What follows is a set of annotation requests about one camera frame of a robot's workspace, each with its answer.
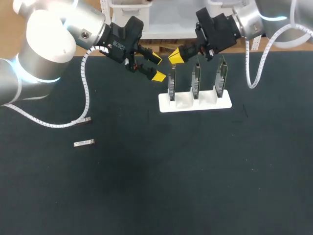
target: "metal connector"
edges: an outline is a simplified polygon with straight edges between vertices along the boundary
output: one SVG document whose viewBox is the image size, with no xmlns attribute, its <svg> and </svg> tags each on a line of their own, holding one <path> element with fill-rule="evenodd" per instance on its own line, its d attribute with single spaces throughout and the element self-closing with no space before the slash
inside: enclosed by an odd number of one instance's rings
<svg viewBox="0 0 313 235">
<path fill-rule="evenodd" d="M 91 117 L 86 117 L 86 118 L 82 119 L 80 122 L 78 122 L 77 124 L 75 124 L 75 126 L 81 125 L 81 124 L 86 124 L 89 122 L 91 122 Z"/>
<path fill-rule="evenodd" d="M 80 141 L 74 143 L 74 147 L 80 147 L 80 146 L 86 146 L 86 145 L 94 145 L 94 140 L 88 140 L 88 141 Z"/>
</svg>

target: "small metal part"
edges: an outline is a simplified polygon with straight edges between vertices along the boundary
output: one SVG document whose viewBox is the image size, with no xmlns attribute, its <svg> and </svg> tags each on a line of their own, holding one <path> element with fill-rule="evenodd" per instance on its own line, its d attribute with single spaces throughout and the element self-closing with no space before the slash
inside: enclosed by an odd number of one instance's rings
<svg viewBox="0 0 313 235">
<path fill-rule="evenodd" d="M 196 63 L 192 72 L 191 89 L 194 99 L 199 99 L 200 91 L 200 78 L 201 78 L 201 67 L 199 63 Z"/>
<path fill-rule="evenodd" d="M 82 38 L 84 39 L 89 38 L 89 34 L 87 32 L 82 32 Z"/>
<path fill-rule="evenodd" d="M 86 124 L 88 122 L 91 122 L 91 117 L 86 117 L 84 119 L 82 119 L 80 122 L 78 122 L 75 126 L 77 125 L 81 125 L 81 124 Z"/>
<path fill-rule="evenodd" d="M 221 57 L 215 79 L 215 90 L 218 98 L 222 98 L 225 89 L 228 66 L 224 56 Z"/>
<path fill-rule="evenodd" d="M 88 141 L 80 141 L 74 143 L 74 147 L 80 147 L 80 146 L 85 146 L 85 145 L 94 145 L 94 140 L 88 140 Z"/>
<path fill-rule="evenodd" d="M 170 101 L 175 101 L 175 86 L 176 86 L 176 66 L 172 65 L 171 73 L 168 74 L 168 95 Z"/>
</svg>

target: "dark green mat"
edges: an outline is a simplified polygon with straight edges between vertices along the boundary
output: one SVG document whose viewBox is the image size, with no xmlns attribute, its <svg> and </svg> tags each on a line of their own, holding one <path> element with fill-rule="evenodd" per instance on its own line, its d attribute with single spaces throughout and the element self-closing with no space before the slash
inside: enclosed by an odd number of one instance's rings
<svg viewBox="0 0 313 235">
<path fill-rule="evenodd" d="M 250 91 L 244 55 L 226 55 L 226 111 L 161 114 L 167 83 L 106 58 L 88 60 L 91 125 L 47 129 L 0 108 L 0 234 L 312 235 L 312 56 L 271 53 Z M 251 57 L 255 74 L 261 55 Z M 51 96 L 17 105 L 53 123 L 76 119 L 80 60 Z M 201 60 L 202 89 L 217 63 Z M 192 65 L 179 67 L 178 91 L 189 90 Z M 73 148 L 88 139 L 97 145 Z"/>
</svg>

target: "screw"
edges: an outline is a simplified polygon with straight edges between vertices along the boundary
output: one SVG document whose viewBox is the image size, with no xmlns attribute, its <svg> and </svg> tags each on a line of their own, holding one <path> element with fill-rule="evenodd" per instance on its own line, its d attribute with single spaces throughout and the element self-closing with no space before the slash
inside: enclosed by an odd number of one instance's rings
<svg viewBox="0 0 313 235">
<path fill-rule="evenodd" d="M 87 32 L 82 33 L 82 38 L 87 39 L 89 38 L 89 34 Z"/>
</svg>

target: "cable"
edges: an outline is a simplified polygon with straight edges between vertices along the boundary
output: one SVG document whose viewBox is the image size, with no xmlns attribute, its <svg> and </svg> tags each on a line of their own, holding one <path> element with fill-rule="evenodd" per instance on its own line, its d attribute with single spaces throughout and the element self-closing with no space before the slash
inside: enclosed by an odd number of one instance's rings
<svg viewBox="0 0 313 235">
<path fill-rule="evenodd" d="M 264 64 L 265 64 L 266 58 L 268 56 L 268 53 L 270 51 L 270 48 L 272 47 L 272 45 L 275 43 L 275 41 L 277 40 L 277 38 L 281 34 L 286 32 L 287 30 L 293 28 L 293 29 L 299 29 L 299 30 L 303 31 L 306 35 L 310 35 L 311 37 L 313 37 L 313 31 L 311 29 L 309 29 L 309 28 L 307 28 L 307 27 L 305 27 L 303 25 L 295 23 L 295 9 L 296 9 L 296 6 L 297 6 L 297 0 L 292 0 L 292 2 L 291 2 L 291 9 L 290 9 L 290 21 L 291 21 L 291 24 L 288 24 L 288 25 L 282 27 L 281 29 L 279 29 L 272 36 L 270 41 L 268 42 L 268 44 L 267 44 L 267 46 L 266 46 L 266 48 L 265 48 L 265 50 L 263 52 L 263 55 L 262 55 L 262 58 L 261 58 L 261 61 L 260 61 L 260 65 L 259 65 L 259 69 L 258 69 L 258 73 L 256 75 L 256 78 L 255 78 L 253 84 L 251 84 L 251 79 L 250 79 L 250 43 L 249 43 L 248 40 L 246 40 L 246 81 L 247 81 L 247 84 L 248 84 L 250 89 L 256 88 L 256 86 L 260 82 L 261 75 L 262 75 L 263 68 L 264 68 Z"/>
<path fill-rule="evenodd" d="M 288 24 L 284 27 L 282 27 L 281 29 L 279 29 L 273 36 L 272 38 L 270 39 L 270 41 L 268 42 L 264 52 L 263 52 L 263 55 L 262 55 L 262 58 L 261 58 L 261 62 L 260 62 L 260 65 L 259 65 L 259 69 L 258 69 L 258 73 L 256 75 L 256 78 L 255 78 L 255 81 L 253 84 L 251 84 L 251 79 L 250 79 L 250 68 L 249 68 L 249 41 L 246 41 L 246 80 L 247 80 L 247 83 L 248 83 L 248 86 L 250 89 L 254 89 L 260 79 L 261 79 L 261 75 L 262 75 L 262 71 L 263 71 L 263 67 L 264 67 L 264 64 L 265 64 L 265 61 L 266 61 L 266 58 L 268 56 L 268 53 L 270 51 L 270 48 L 272 47 L 272 45 L 275 43 L 276 39 L 281 35 L 283 34 L 284 32 L 286 32 L 287 30 L 291 29 L 291 28 L 294 28 L 294 29 L 299 29 L 301 31 L 303 31 L 304 33 L 306 34 L 309 34 L 311 37 L 313 37 L 313 31 L 303 25 L 300 25 L 300 24 L 295 24 L 294 26 L 292 26 L 291 24 Z"/>
<path fill-rule="evenodd" d="M 22 109 L 20 109 L 19 107 L 15 106 L 15 105 L 7 104 L 7 105 L 5 105 L 5 107 L 13 109 L 13 110 L 19 112 L 20 114 L 22 114 L 23 116 L 25 116 L 26 118 L 36 122 L 37 124 L 40 124 L 42 126 L 49 127 L 49 128 L 66 128 L 66 127 L 70 127 L 70 126 L 74 126 L 74 125 L 78 124 L 79 122 L 82 121 L 82 119 L 85 118 L 85 116 L 88 112 L 89 103 L 90 103 L 89 89 L 88 89 L 88 84 L 87 84 L 86 75 L 85 75 L 86 61 L 87 61 L 87 58 L 90 56 L 90 54 L 94 51 L 97 51 L 97 50 L 103 51 L 105 53 L 109 53 L 109 51 L 106 47 L 95 46 L 95 47 L 90 48 L 83 57 L 83 60 L 81 63 L 81 77 L 82 77 L 82 81 L 83 81 L 83 85 L 84 85 L 84 89 L 85 89 L 86 102 L 85 102 L 85 109 L 84 109 L 83 113 L 81 114 L 81 116 L 77 120 L 72 121 L 72 122 L 67 123 L 67 124 L 62 124 L 62 125 L 50 124 L 50 123 L 46 123 L 44 121 L 41 121 L 41 120 L 33 117 L 32 115 L 26 113 L 25 111 L 23 111 Z"/>
<path fill-rule="evenodd" d="M 292 26 L 295 25 L 295 8 L 297 6 L 298 0 L 292 0 L 291 7 L 290 7 L 290 23 Z"/>
</svg>

